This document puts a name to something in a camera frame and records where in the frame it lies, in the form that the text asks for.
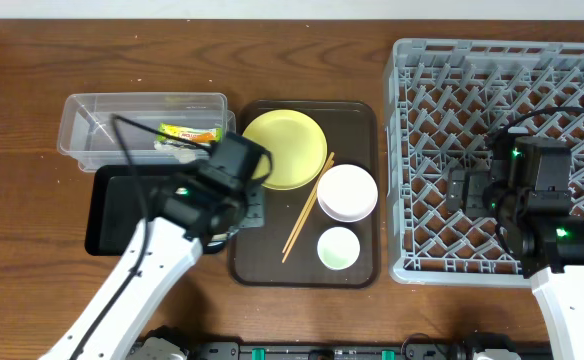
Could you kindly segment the yellow plate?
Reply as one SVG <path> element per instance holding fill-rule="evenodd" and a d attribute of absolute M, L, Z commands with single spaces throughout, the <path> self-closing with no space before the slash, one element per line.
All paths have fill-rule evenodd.
<path fill-rule="evenodd" d="M 258 164 L 255 177 L 269 173 L 263 186 L 271 190 L 293 190 L 308 184 L 327 159 L 327 139 L 310 116 L 296 110 L 268 111 L 252 120 L 243 136 L 271 153 Z"/>

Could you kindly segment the blue bowl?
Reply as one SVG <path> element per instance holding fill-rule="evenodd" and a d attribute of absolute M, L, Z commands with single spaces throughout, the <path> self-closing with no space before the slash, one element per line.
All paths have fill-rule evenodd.
<path fill-rule="evenodd" d="M 236 236 L 236 233 L 224 233 L 214 235 L 211 240 L 203 247 L 204 254 L 217 254 L 223 251 L 230 241 Z"/>

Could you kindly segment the green snack wrapper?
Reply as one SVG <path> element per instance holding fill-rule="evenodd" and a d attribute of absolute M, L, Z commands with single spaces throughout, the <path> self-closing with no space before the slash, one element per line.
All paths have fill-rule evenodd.
<path fill-rule="evenodd" d="M 214 128 L 192 128 L 182 125 L 173 125 L 161 123 L 158 131 L 162 134 L 167 134 L 172 137 L 178 137 L 180 139 L 186 139 L 193 143 L 209 145 L 211 142 L 218 142 L 223 135 L 223 129 L 220 127 Z M 175 141 L 173 139 L 166 138 L 163 135 L 158 135 L 155 142 L 158 144 L 176 144 L 183 145 L 183 142 Z"/>

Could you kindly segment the small white green cup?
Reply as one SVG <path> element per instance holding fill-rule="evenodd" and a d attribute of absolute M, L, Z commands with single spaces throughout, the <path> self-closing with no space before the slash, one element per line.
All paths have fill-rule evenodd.
<path fill-rule="evenodd" d="M 333 271 L 352 266 L 358 259 L 361 245 L 357 235 L 346 227 L 332 227 L 318 239 L 317 255 L 322 264 Z"/>

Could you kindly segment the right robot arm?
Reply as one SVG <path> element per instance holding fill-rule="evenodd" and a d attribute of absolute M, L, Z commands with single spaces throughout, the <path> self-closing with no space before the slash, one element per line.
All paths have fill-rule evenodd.
<path fill-rule="evenodd" d="M 470 218 L 494 219 L 499 243 L 532 285 L 553 357 L 584 359 L 584 217 L 570 213 L 568 180 L 558 166 L 453 169 L 447 202 Z"/>

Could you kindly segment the white pink bowl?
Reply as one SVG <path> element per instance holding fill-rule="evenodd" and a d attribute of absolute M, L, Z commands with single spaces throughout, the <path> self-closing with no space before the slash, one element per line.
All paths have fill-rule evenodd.
<path fill-rule="evenodd" d="M 340 222 L 358 222 L 375 209 L 378 188 L 365 169 L 342 164 L 332 167 L 320 179 L 317 201 L 321 209 Z"/>

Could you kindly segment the white tissue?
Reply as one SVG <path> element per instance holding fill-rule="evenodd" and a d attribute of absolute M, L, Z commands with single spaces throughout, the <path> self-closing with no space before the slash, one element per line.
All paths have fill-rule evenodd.
<path fill-rule="evenodd" d="M 198 157 L 196 148 L 183 143 L 155 140 L 153 145 L 157 151 L 171 155 L 180 163 L 192 162 Z"/>

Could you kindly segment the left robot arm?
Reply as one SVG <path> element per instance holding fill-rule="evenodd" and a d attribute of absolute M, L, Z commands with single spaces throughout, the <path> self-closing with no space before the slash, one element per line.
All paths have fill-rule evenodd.
<path fill-rule="evenodd" d="M 203 255 L 182 226 L 143 218 L 118 264 L 44 359 L 123 359 L 168 291 Z"/>

